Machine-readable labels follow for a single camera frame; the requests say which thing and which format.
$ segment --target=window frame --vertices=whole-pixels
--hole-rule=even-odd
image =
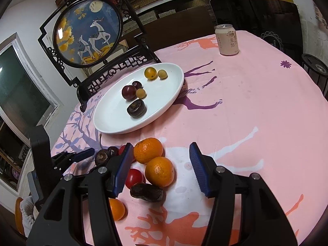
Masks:
[[[61,103],[51,94],[51,90],[49,90],[48,86],[42,82],[42,76],[39,74],[31,60],[29,59],[21,41],[19,40],[18,34],[14,33],[9,38],[5,39],[2,43],[0,43],[0,56],[6,51],[9,47],[13,47],[17,59],[21,63],[25,72],[31,79],[31,81],[35,84],[35,86],[39,89],[42,95],[48,100],[50,103],[49,108],[45,111],[44,115],[41,117],[40,121],[37,125],[45,126],[47,122],[50,120],[51,116],[55,114]],[[12,131],[28,146],[30,146],[30,140],[14,125],[14,123],[10,120],[10,118],[6,115],[6,113],[0,107],[0,116],[3,118],[5,123],[12,129]]]

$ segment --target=dried date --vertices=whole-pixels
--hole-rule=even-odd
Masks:
[[[108,151],[106,149],[101,149],[96,153],[95,163],[96,166],[100,164],[105,164],[109,160]]]
[[[164,191],[162,188],[151,184],[137,183],[131,187],[130,195],[133,198],[143,199],[149,202],[160,202],[163,199]]]

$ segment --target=orange deer print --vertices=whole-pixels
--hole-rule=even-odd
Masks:
[[[286,215],[296,210],[303,200],[304,195],[301,194],[298,202],[293,205],[293,207],[286,212]],[[174,246],[175,242],[189,245],[201,245],[207,226],[194,228],[193,224],[198,219],[199,213],[191,212],[188,215],[174,219],[171,223],[166,223],[167,210],[164,206],[161,206],[162,213],[156,210],[149,208],[149,212],[153,214],[156,218],[156,223],[153,221],[153,217],[150,214],[147,214],[146,217],[139,216],[138,219],[147,222],[150,225],[150,228],[142,227],[125,227],[126,230],[131,230],[130,235],[135,242],[138,238],[143,239],[145,242],[142,242],[142,245],[157,244],[159,246],[166,246],[167,240],[169,246]],[[155,239],[151,236],[150,232],[162,232],[162,237],[160,239]],[[238,242],[239,239],[239,230],[232,229],[229,245],[233,245]]]
[[[216,37],[211,37],[211,38],[200,38],[200,39],[194,39],[191,41],[183,42],[179,45],[177,45],[175,48],[182,48],[178,49],[178,51],[183,50],[184,48],[188,47],[190,44],[194,42],[198,42],[199,46],[203,49],[209,49],[209,48],[217,48],[218,44],[213,43],[212,40],[214,40]]]

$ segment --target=black chair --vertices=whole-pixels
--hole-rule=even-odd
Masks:
[[[262,38],[299,65],[303,39],[294,3],[281,0],[210,0],[218,25],[232,24]]]
[[[312,78],[313,74],[317,75],[318,79],[316,84],[324,94],[328,82],[328,67],[320,59],[310,54],[302,54],[302,60],[302,66],[304,69],[305,66],[307,66],[306,71],[309,76]]]

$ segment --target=red cherry tomato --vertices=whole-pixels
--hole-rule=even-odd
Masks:
[[[118,154],[119,154],[119,155],[122,154],[122,152],[124,151],[125,146],[126,146],[126,145],[122,145],[122,146],[120,147],[120,149],[118,150]]]
[[[125,145],[122,145],[122,146],[120,147],[120,149],[118,150],[118,154],[119,154],[119,155],[122,154],[122,152],[124,151],[125,146],[126,146],[126,144],[125,144]]]
[[[144,181],[143,174],[138,169],[130,169],[125,181],[125,186],[130,189],[134,184],[142,183]]]

